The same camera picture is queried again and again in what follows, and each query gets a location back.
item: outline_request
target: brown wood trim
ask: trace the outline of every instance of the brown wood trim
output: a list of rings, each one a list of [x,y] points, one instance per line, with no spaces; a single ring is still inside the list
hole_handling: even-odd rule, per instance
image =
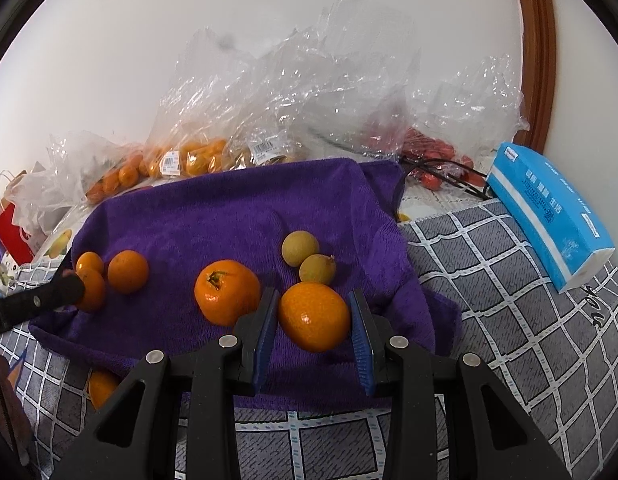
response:
[[[520,0],[522,7],[522,113],[530,130],[515,142],[542,153],[546,143],[556,79],[556,30],[553,0]]]

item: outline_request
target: wall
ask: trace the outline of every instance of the wall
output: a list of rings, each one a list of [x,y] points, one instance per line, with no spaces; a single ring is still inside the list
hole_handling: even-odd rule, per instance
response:
[[[618,261],[618,46],[583,0],[556,0],[558,78],[545,155],[609,230]]]
[[[46,0],[0,63],[0,171],[47,162],[49,134],[144,140],[195,30],[254,54],[336,0]],[[379,0],[418,22],[424,88],[485,56],[521,64],[518,0]]]

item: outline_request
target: white stripe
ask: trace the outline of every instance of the white stripe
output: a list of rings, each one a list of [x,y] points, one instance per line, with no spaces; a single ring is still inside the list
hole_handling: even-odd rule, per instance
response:
[[[545,229],[544,225],[542,224],[540,219],[535,214],[534,210],[532,210],[529,207],[526,200],[524,200],[524,198],[522,197],[522,195],[520,195],[518,190],[513,186],[513,184],[509,182],[506,176],[504,176],[498,168],[496,167],[491,168],[491,174],[500,183],[500,186],[502,186],[505,189],[505,191],[508,192],[509,195],[511,195],[511,198],[516,204],[518,204],[518,207],[522,210],[522,213],[524,213],[524,216],[526,216],[526,219],[529,222],[531,222],[531,225],[538,233],[540,240],[543,241],[544,245],[549,251],[549,254],[553,258],[553,261],[558,266],[558,270],[562,274],[564,281],[568,283],[572,276],[569,270],[569,267],[567,267],[567,264],[564,261],[562,254],[560,254],[558,247],[556,246],[555,242],[553,241],[553,239],[547,232],[547,229]]]

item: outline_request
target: fruit stem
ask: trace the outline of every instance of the fruit stem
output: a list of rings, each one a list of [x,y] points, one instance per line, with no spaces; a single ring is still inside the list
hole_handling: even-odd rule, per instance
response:
[[[225,274],[227,274],[227,272],[223,270],[214,270],[214,272],[209,274],[207,281],[214,286],[215,290],[220,290],[220,277]]]

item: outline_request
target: silver screw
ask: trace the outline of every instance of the silver screw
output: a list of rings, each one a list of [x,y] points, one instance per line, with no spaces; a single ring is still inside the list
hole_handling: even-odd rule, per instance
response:
[[[395,335],[389,339],[389,344],[394,348],[406,348],[409,346],[409,340],[403,335]]]
[[[164,354],[162,353],[162,350],[151,350],[147,354],[146,359],[147,359],[148,364],[154,365],[164,359]]]
[[[218,339],[218,344],[222,348],[231,348],[238,344],[238,338],[232,334],[223,335],[220,339]]]
[[[464,364],[466,364],[467,366],[480,366],[480,358],[476,355],[476,354],[464,354],[462,356],[462,360],[464,361]]]

